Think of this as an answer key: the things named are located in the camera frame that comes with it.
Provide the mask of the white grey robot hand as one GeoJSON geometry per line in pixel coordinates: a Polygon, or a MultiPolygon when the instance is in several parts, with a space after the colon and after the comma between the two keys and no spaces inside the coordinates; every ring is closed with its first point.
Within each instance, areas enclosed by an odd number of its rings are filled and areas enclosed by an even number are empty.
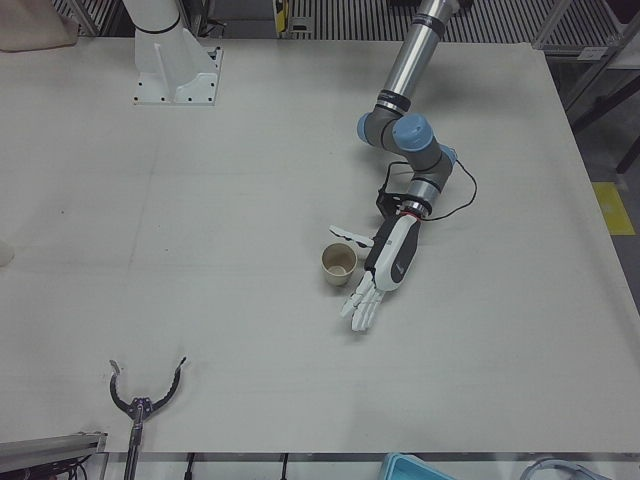
{"type": "Polygon", "coordinates": [[[421,221],[411,213],[393,215],[383,221],[372,238],[329,226],[335,236],[370,249],[363,276],[340,313],[351,319],[354,332],[364,332],[373,325],[385,294],[398,289],[404,281],[417,250],[420,225],[421,221]]]}

